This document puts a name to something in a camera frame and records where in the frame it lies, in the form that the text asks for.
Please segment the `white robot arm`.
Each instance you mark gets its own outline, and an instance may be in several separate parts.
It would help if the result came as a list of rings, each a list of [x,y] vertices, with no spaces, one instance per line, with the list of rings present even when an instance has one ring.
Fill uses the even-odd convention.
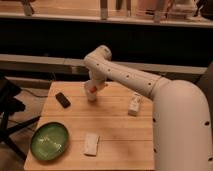
[[[111,79],[153,101],[155,171],[213,171],[210,109],[202,90],[185,80],[139,71],[111,61],[101,45],[84,57],[97,91]]]

